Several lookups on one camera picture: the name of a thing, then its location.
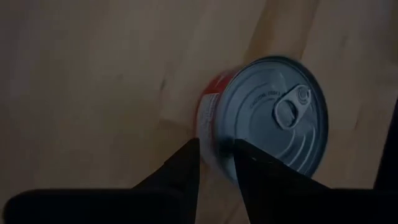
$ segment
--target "can lid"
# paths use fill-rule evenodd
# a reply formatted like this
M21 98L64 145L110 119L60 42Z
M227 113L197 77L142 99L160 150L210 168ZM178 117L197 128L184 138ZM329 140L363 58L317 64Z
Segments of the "can lid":
M236 181L224 146L244 139L292 169L312 176L328 137L325 98L313 75L285 57L265 57L240 70L216 109L214 135L221 168Z

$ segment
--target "tin can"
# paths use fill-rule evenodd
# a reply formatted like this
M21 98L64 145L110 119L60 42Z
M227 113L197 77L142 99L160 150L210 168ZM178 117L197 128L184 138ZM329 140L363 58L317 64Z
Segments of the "tin can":
M195 135L202 158L236 182L235 139L244 139L312 176L326 148L325 97L314 76L286 57L264 57L219 74L197 106Z

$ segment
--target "wooden table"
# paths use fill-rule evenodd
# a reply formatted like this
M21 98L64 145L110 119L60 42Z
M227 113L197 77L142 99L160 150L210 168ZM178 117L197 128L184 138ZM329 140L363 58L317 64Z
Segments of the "wooden table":
M300 60L328 104L314 179L371 187L398 96L394 0L0 3L0 203L39 187L132 187L192 136L219 71ZM198 223L248 222L236 186L201 168Z

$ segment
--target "pull tab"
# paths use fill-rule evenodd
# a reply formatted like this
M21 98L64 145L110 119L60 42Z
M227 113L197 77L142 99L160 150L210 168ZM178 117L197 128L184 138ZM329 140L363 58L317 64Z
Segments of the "pull tab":
M297 85L286 93L274 107L274 118L283 130L294 128L311 103L311 90L306 85Z

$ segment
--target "black object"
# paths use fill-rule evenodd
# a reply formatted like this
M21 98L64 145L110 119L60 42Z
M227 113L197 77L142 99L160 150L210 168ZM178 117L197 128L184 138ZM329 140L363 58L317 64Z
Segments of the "black object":
M398 223L397 107L373 190L329 189L236 140L229 150L250 222ZM133 189L24 192L8 201L4 222L193 224L199 166L199 141L192 139Z
M192 139L133 189L32 190L8 201L11 223L194 223L199 140Z

